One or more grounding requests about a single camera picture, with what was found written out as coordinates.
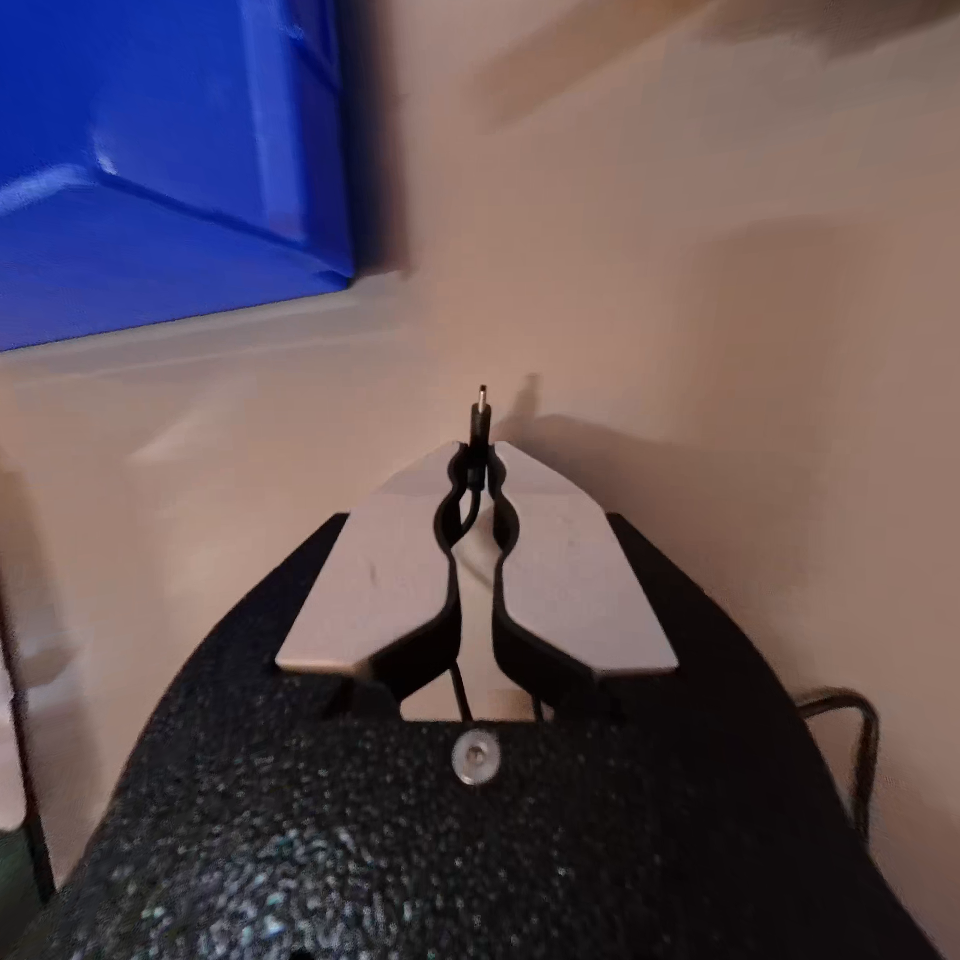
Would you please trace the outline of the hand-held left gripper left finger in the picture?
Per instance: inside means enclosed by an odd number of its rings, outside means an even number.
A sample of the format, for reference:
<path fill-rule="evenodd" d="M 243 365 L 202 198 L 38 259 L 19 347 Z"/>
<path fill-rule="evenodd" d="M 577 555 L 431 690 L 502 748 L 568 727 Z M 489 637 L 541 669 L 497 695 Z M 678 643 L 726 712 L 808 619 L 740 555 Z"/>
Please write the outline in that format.
<path fill-rule="evenodd" d="M 402 702 L 455 666 L 462 444 L 392 474 L 336 534 L 276 656 L 288 673 L 377 683 Z"/>

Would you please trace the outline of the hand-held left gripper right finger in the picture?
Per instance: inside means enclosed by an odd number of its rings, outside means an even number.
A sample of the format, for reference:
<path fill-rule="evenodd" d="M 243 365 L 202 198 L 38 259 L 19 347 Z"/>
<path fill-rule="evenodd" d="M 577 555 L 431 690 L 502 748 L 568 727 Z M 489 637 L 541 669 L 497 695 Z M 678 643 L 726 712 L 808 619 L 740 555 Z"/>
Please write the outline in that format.
<path fill-rule="evenodd" d="M 612 682 L 673 674 L 676 654 L 605 510 L 510 442 L 489 449 L 492 644 L 534 701 L 576 709 Z"/>

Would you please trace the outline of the blue plastic bin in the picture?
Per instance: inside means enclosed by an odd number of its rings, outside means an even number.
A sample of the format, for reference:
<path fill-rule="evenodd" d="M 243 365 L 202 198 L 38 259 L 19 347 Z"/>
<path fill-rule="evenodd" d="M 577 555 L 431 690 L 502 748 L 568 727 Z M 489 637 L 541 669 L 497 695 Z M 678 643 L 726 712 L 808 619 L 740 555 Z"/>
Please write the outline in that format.
<path fill-rule="evenodd" d="M 1 350 L 348 288 L 337 5 L 1 3 Z"/>

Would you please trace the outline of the grey desk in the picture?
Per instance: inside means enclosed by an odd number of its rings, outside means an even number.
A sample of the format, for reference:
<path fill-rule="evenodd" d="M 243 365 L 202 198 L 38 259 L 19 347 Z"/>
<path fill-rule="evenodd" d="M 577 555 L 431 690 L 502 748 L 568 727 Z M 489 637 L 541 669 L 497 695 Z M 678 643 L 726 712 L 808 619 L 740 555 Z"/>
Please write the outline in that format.
<path fill-rule="evenodd" d="M 958 958 L 958 2 L 342 2 L 346 292 L 2 356 L 54 881 L 189 654 L 462 436 L 881 715 L 871 847 Z"/>

